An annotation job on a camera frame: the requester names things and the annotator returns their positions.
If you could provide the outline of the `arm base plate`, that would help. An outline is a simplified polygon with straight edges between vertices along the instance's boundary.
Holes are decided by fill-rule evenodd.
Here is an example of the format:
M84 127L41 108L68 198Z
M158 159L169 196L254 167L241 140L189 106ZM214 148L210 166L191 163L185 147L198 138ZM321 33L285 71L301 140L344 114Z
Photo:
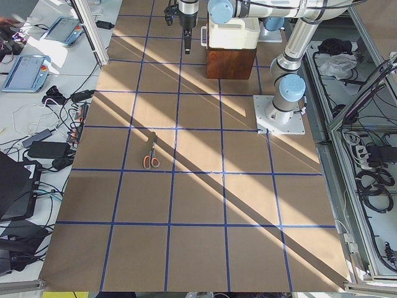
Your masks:
M282 112L273 105L272 95L253 95L254 111L258 133L273 135L304 135L305 127L299 103L293 109Z

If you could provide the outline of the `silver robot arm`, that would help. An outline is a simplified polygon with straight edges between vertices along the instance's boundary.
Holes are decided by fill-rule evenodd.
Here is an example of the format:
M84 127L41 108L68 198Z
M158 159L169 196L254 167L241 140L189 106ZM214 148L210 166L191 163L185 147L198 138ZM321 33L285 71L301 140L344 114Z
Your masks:
M305 92L305 82L298 75L301 60L319 24L341 15L352 1L209 1L207 11L216 24L232 18L286 17L297 20L283 52L275 58L271 74L275 96L265 108L269 121L286 124Z
M197 25L199 1L180 0L177 4L179 24L183 31L184 51L186 55L189 55L191 51L192 29Z

